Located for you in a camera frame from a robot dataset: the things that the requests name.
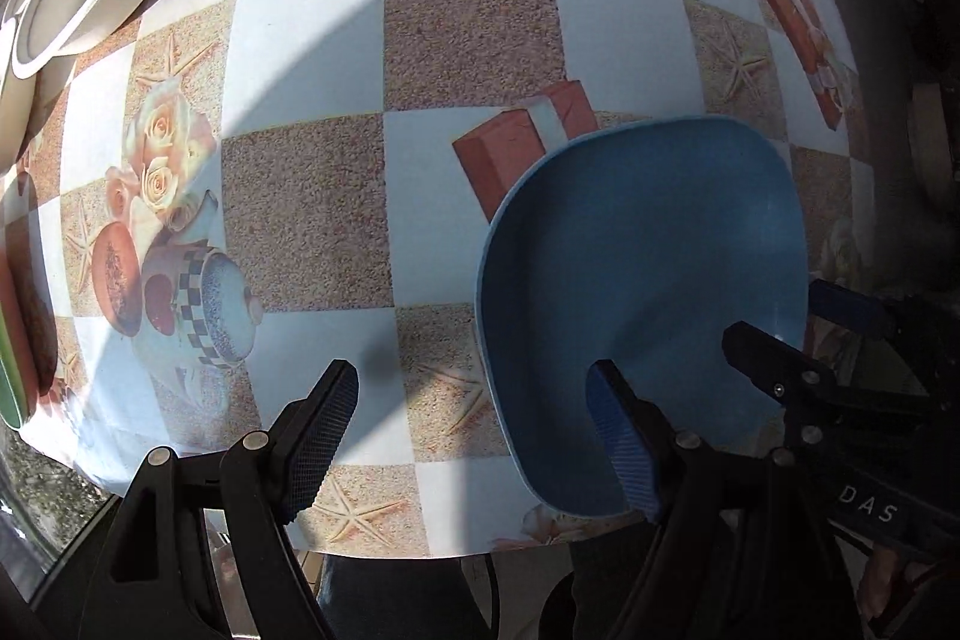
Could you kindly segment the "orange square plate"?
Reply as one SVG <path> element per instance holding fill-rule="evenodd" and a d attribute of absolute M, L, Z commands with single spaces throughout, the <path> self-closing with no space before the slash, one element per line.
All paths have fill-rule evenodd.
<path fill-rule="evenodd" d="M 2 315 L 7 320 L 25 388 L 26 424 L 49 396 L 59 362 L 57 325 L 43 259 L 39 200 L 28 172 L 13 174 L 2 191 Z"/>

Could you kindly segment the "blue square plate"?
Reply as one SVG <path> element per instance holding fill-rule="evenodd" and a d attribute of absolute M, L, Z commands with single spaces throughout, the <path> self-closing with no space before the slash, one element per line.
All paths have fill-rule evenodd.
<path fill-rule="evenodd" d="M 532 494 L 576 516 L 626 507 L 586 404 L 597 360 L 670 424 L 737 455 L 778 408 L 722 355 L 747 321 L 791 346 L 807 323 L 807 241 L 788 164 L 719 115 L 568 143 L 494 214 L 475 317 L 506 442 Z"/>

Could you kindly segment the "patterned checkered tablecloth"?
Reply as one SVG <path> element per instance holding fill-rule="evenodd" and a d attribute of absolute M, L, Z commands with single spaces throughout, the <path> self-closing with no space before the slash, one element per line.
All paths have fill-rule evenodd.
<path fill-rule="evenodd" d="M 464 555 L 589 534 L 512 466 L 473 296 L 503 193 L 556 143 L 692 113 L 793 172 L 816 275 L 872 255 L 859 68 L 835 0 L 143 0 L 99 46 L 11 69 L 59 362 L 18 429 L 55 539 L 149 448 L 220 450 L 329 360 L 361 378 L 298 541 Z"/>

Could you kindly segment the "green square plate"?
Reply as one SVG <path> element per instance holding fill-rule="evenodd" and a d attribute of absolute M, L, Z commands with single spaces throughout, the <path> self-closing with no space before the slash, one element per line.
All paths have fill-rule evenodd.
<path fill-rule="evenodd" d="M 13 342 L 8 331 L 5 315 L 0 315 L 0 356 L 2 356 L 2 419 L 10 429 L 20 429 L 25 424 L 26 395 L 21 381 L 20 367 L 14 357 Z"/>

